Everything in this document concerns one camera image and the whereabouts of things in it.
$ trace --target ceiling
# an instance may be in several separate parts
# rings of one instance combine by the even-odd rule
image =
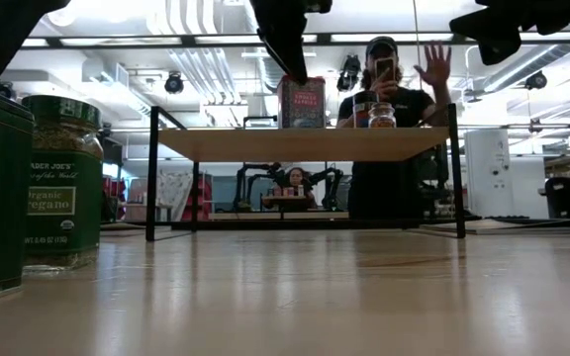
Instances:
[[[61,23],[55,16],[46,16],[37,25],[32,36],[151,36],[151,31],[155,31],[151,29],[151,16],[155,15],[155,11],[159,13],[160,7],[164,6],[169,6],[169,9],[170,6],[178,6],[174,9],[179,9],[177,11],[185,16],[177,23],[188,34],[212,34],[213,31],[219,34],[252,34],[243,4],[243,0],[170,0],[169,3],[165,3],[165,0],[72,0],[63,13],[65,23]],[[328,14],[309,15],[307,32],[449,32],[447,24],[451,19],[480,8],[468,0],[416,0],[415,3],[410,0],[340,0],[334,1],[332,11]],[[205,13],[205,9],[211,9],[212,15]],[[570,110],[565,110],[570,109],[570,54],[542,67],[548,78],[548,85],[542,90],[527,91],[510,86],[494,94],[482,96],[482,101],[478,103],[468,103],[467,100],[471,98],[463,98],[461,95],[467,88],[466,79],[477,83],[494,75],[508,74],[505,71],[512,71],[516,69],[513,66],[529,62],[532,59],[530,56],[540,49],[536,45],[527,45],[503,63],[485,66],[478,50],[466,45],[454,46],[448,86],[461,108],[461,124],[526,124],[529,122],[529,116],[548,118],[552,123],[570,123]],[[261,58],[243,57],[245,52],[256,51],[257,47],[222,49],[234,86],[242,99],[257,93],[262,95],[263,92],[263,67],[269,63],[261,64],[264,60]],[[310,74],[323,76],[327,80],[327,108],[331,112],[330,117],[334,117],[339,101],[347,96],[346,93],[338,93],[335,89],[339,70],[346,55],[355,53],[363,58],[364,47],[316,46],[306,47],[305,52],[312,55],[306,58]],[[401,45],[399,56],[400,65],[404,69],[403,85],[416,89],[424,86],[429,92],[429,88],[420,82],[413,69],[413,65],[425,62],[423,48]],[[181,94],[171,95],[164,90],[168,73],[181,71],[167,49],[21,50],[10,63],[2,80],[17,78],[12,80],[15,88],[25,95],[53,93],[92,102],[101,108],[104,120],[112,123],[114,128],[146,127],[146,117],[134,110],[133,99],[127,100],[123,95],[107,95],[106,92],[98,90],[97,83],[90,83],[83,78],[83,63],[89,58],[99,58],[111,64],[120,63],[130,74],[128,84],[131,91],[138,94],[137,100],[163,107],[183,125],[202,127],[212,124],[211,119],[200,115],[200,104],[204,102],[205,97],[200,93],[199,83],[193,83],[184,76],[185,89]],[[24,80],[15,76],[19,71],[33,70],[48,76],[38,75],[26,77]],[[208,77],[212,80],[211,85],[215,87],[223,87],[226,83],[210,70]],[[271,114],[275,110],[275,104],[273,100],[270,103],[263,104],[261,111]],[[221,114],[222,112],[229,111],[224,108],[219,111],[212,109],[210,112],[219,116],[225,115]],[[221,120],[224,124],[229,122],[228,119]],[[567,137],[570,131],[562,131],[562,134]],[[551,137],[547,138],[547,143],[559,140],[559,135],[558,138],[555,134]]]

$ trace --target black t-shirt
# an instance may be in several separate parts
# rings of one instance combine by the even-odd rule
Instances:
[[[423,118],[424,110],[434,101],[423,90],[400,87],[389,103],[395,109],[397,127],[410,128]],[[338,119],[348,119],[352,114],[353,100],[347,98],[340,105]],[[370,205],[372,200],[392,204],[410,199],[417,194],[418,183],[417,169],[410,159],[405,162],[353,162],[349,205]]]

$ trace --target hand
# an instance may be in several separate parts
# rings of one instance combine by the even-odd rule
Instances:
[[[441,44],[430,44],[425,46],[427,69],[424,70],[416,65],[415,70],[420,74],[422,80],[429,86],[436,87],[445,85],[450,77],[450,58],[452,48],[447,48],[447,54],[443,53]]]
[[[397,82],[387,78],[390,69],[380,75],[373,84],[371,85],[371,90],[377,93],[377,96],[381,101],[389,100],[395,92],[397,92]]]

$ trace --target smartphone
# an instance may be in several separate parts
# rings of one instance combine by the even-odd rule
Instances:
[[[388,69],[385,74],[387,80],[395,81],[395,59],[393,57],[381,58],[375,61],[375,77],[379,78],[380,75]]]

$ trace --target metal table leg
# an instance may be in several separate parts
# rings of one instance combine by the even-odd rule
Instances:
[[[148,139],[148,180],[146,192],[146,241],[155,241],[155,201],[157,200],[157,144],[159,108],[150,110],[150,136]]]
[[[465,212],[463,208],[463,183],[461,182],[461,155],[459,148],[458,123],[456,122],[456,105],[447,106],[450,129],[450,146],[452,150],[452,181],[454,184],[454,219],[456,220],[456,237],[465,238]]]
[[[191,231],[197,231],[197,220],[199,214],[199,162],[193,162],[193,187],[191,195]]]

